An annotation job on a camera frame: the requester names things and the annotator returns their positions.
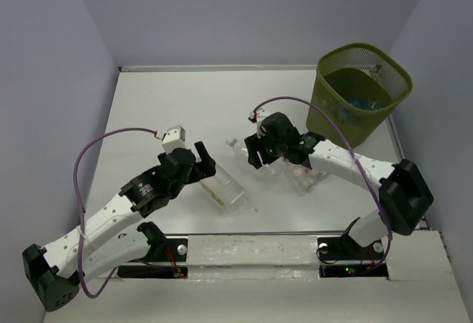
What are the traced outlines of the clear ribbed water bottle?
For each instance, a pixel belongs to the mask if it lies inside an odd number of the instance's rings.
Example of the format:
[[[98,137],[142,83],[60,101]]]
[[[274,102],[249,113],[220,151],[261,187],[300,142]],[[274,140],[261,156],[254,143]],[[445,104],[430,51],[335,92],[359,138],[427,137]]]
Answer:
[[[261,168],[256,169],[254,166],[252,166],[248,162],[248,149],[247,146],[245,145],[245,142],[243,139],[237,139],[235,137],[230,137],[226,141],[226,144],[234,151],[235,155],[242,160],[243,164],[249,168],[250,170],[253,171],[258,171],[261,174],[275,177],[276,175],[281,175],[282,174],[282,168],[281,166],[276,163],[276,164],[263,164]]]

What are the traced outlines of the red cap clear bottle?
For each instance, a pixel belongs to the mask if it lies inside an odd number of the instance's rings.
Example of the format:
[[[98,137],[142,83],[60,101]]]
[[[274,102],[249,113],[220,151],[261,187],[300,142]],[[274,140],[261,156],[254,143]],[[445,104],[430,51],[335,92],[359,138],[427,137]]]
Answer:
[[[322,180],[326,179],[328,176],[326,172],[309,169],[298,164],[293,164],[288,160],[284,160],[283,164],[287,178],[302,196],[304,196],[306,193],[310,193]]]

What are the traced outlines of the blue label water bottle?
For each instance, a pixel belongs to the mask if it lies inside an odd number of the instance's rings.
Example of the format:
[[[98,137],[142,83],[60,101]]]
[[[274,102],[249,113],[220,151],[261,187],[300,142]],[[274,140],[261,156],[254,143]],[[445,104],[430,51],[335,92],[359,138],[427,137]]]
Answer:
[[[356,109],[361,109],[361,110],[364,110],[364,111],[372,111],[373,110],[373,108],[372,108],[373,102],[372,101],[367,101],[367,100],[360,99],[360,98],[351,98],[347,102],[349,103],[349,105],[355,107]]]

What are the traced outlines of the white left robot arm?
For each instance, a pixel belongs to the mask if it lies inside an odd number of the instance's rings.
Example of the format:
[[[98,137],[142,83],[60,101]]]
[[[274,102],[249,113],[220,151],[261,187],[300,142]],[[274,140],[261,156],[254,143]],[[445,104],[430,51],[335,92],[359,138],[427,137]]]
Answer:
[[[216,174],[204,143],[167,146],[159,163],[126,183],[112,199],[78,226],[46,245],[22,252],[25,276],[43,308],[54,312],[86,292],[90,279],[133,259],[152,261],[166,236],[146,218],[176,199],[187,185]]]

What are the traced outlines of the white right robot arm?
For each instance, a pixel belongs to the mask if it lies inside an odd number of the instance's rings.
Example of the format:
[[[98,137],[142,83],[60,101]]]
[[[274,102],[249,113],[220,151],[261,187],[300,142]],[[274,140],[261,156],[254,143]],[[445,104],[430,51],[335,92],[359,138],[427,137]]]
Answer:
[[[433,203],[432,192],[411,160],[389,163],[350,152],[316,133],[300,133],[281,112],[259,109],[250,120],[256,133],[245,139],[245,145],[254,168],[282,159],[334,175],[374,195],[377,209],[353,220],[338,239],[349,258],[390,234],[411,235]]]

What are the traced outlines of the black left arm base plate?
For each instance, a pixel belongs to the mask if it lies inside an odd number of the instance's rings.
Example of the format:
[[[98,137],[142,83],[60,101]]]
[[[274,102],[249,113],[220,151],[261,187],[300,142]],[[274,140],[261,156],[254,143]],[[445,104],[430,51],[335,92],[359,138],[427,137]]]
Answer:
[[[121,279],[186,279],[187,253],[188,238],[171,236],[155,261],[134,259],[120,265],[116,275]]]

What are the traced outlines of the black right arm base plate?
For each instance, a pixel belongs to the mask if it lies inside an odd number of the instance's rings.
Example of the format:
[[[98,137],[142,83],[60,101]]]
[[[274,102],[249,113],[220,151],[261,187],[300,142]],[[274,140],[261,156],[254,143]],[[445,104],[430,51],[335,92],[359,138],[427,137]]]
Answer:
[[[321,278],[378,277],[389,278],[380,240],[366,248],[345,248],[341,237],[319,237],[316,257]]]

